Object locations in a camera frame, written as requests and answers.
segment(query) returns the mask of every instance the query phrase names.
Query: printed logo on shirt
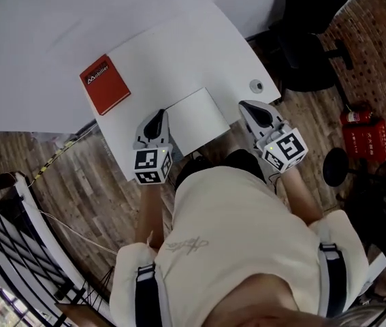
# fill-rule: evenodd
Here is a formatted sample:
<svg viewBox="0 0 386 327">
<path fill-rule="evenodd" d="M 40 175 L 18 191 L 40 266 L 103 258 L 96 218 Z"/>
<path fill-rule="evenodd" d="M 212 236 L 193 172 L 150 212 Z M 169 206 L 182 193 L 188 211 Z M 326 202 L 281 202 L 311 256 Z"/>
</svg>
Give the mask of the printed logo on shirt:
<svg viewBox="0 0 386 327">
<path fill-rule="evenodd" d="M 208 246 L 209 242 L 207 240 L 200 240 L 200 236 L 198 236 L 196 238 L 190 238 L 189 240 L 185 240 L 180 243 L 166 243 L 165 245 L 167 246 L 165 249 L 167 249 L 168 251 L 172 251 L 173 253 L 178 251 L 179 249 L 188 247 L 188 255 L 193 251 L 196 252 L 199 248 Z"/>
</svg>

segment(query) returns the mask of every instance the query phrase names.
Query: hair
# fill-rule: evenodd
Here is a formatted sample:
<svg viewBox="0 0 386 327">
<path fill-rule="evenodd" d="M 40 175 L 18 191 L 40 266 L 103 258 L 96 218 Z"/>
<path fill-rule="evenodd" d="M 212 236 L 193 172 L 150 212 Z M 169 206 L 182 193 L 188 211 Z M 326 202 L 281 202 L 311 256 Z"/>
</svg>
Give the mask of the hair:
<svg viewBox="0 0 386 327">
<path fill-rule="evenodd" d="M 324 327 L 368 327 L 385 312 L 386 305 L 372 304 L 362 307 L 354 307 L 341 315 L 328 320 Z"/>
</svg>

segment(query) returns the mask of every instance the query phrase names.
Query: person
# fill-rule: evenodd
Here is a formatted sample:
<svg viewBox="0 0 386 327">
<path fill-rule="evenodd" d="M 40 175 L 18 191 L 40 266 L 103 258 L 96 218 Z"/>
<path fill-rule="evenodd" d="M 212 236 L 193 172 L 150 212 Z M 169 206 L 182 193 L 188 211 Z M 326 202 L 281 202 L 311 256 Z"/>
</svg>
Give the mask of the person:
<svg viewBox="0 0 386 327">
<path fill-rule="evenodd" d="M 159 185 L 142 187 L 135 241 L 161 269 L 172 326 L 332 326 L 319 317 L 318 224 L 326 221 L 347 268 L 346 309 L 365 283 L 368 261 L 344 211 L 324 217 L 298 169 L 281 175 L 288 208 L 245 150 L 213 166 L 200 156 L 176 180 L 172 231 L 164 239 Z M 136 280 L 129 245 L 120 249 L 110 309 L 130 326 L 124 302 Z"/>
</svg>

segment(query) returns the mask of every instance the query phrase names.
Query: shoulder strap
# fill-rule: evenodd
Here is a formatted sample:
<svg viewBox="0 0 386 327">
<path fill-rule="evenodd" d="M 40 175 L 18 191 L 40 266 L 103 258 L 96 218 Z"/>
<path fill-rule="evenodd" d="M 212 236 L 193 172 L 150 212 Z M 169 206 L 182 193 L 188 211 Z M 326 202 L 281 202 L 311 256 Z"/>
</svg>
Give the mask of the shoulder strap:
<svg viewBox="0 0 386 327">
<path fill-rule="evenodd" d="M 138 268 L 135 283 L 135 325 L 172 327 L 165 284 L 161 271 L 154 262 Z"/>
<path fill-rule="evenodd" d="M 321 291 L 319 315 L 334 317 L 347 301 L 347 268 L 342 252 L 332 243 L 325 220 L 319 222 Z"/>
</svg>

